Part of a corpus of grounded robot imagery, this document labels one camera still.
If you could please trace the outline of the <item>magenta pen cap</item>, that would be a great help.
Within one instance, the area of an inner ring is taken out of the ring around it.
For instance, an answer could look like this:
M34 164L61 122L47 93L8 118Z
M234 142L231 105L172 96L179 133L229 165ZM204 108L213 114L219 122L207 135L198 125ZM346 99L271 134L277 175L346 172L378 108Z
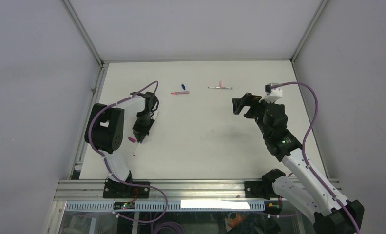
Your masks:
M128 140L131 141L132 143L136 142L136 140L134 138L132 138L132 137L128 137Z

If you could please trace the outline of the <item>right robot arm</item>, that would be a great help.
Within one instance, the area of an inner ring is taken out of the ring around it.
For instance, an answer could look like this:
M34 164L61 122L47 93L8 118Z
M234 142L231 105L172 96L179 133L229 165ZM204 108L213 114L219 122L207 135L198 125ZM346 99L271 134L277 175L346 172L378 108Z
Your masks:
M311 160L304 155L303 145L287 129L288 116L283 104L268 102L262 96L245 93L232 99L233 113L253 119L260 129L269 153L287 167L303 185L293 185L279 169L261 177L261 187L255 196L270 199L282 197L289 201L313 224L317 234L358 234L364 216L360 201L350 201L323 175L316 172Z

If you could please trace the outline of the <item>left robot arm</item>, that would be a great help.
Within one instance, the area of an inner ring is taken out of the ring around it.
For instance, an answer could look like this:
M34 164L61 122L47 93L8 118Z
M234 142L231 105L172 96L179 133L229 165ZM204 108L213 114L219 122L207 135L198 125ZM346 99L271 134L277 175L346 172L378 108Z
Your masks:
M107 167L109 174L104 183L105 197L127 198L138 192L138 188L148 188L148 182L133 183L132 173L118 151L125 138L125 120L136 117L132 131L135 141L142 143L154 124L153 115L158 106L159 100L152 92L132 92L129 100L92 106L84 140L101 155Z

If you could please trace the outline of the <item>black green tipped pen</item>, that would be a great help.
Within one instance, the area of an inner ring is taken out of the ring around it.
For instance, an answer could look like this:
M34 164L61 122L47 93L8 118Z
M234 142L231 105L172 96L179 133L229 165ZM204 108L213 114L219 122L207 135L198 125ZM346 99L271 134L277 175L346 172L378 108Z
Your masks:
M208 89L232 90L233 87L207 87Z

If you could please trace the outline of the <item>pink pen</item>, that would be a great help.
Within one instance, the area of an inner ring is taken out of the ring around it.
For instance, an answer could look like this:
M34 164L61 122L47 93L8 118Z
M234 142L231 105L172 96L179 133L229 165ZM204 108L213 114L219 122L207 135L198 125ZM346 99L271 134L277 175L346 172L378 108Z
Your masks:
M190 91L179 91L179 92L171 92L170 94L171 95L185 95L185 94L189 94Z

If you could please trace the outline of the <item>small circuit board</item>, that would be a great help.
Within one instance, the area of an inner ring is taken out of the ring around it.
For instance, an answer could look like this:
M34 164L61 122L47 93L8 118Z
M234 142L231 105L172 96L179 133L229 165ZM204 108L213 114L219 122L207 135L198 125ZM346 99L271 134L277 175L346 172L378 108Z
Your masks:
M135 203L134 202L115 202L113 204L114 210L134 210Z

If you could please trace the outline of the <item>orange object below table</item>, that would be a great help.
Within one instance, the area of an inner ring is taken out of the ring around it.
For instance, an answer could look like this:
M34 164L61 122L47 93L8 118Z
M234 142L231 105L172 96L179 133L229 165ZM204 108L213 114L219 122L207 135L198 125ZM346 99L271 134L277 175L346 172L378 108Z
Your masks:
M247 219L247 215L239 212L229 213L226 217L226 226L230 229L241 224L244 220Z

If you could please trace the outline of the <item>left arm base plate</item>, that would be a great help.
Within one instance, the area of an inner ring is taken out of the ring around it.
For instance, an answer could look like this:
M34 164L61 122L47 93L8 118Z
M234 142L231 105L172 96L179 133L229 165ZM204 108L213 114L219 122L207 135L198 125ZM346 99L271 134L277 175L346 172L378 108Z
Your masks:
M150 183L147 181L141 181L136 182L135 184L138 186L125 185L108 179L104 183L102 197L104 199L133 199L134 197L141 199L149 198L150 188L145 186L150 186Z

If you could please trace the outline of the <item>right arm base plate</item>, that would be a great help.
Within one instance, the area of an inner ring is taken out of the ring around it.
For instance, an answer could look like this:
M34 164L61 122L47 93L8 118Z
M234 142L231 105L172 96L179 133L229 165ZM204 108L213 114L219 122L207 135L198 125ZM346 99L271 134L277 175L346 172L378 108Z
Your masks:
M270 200L271 198L279 198L273 190L273 183L277 180L261 180L261 181L245 181L244 191L246 198L262 198Z

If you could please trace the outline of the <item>aluminium frame rail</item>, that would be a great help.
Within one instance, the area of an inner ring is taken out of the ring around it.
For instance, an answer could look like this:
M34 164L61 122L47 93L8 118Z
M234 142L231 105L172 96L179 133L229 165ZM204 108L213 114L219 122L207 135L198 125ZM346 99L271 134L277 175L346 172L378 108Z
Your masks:
M245 200L244 183L250 179L181 179L150 181L150 185L162 190L168 200L213 199ZM60 180L54 201L98 201L102 200L103 179Z

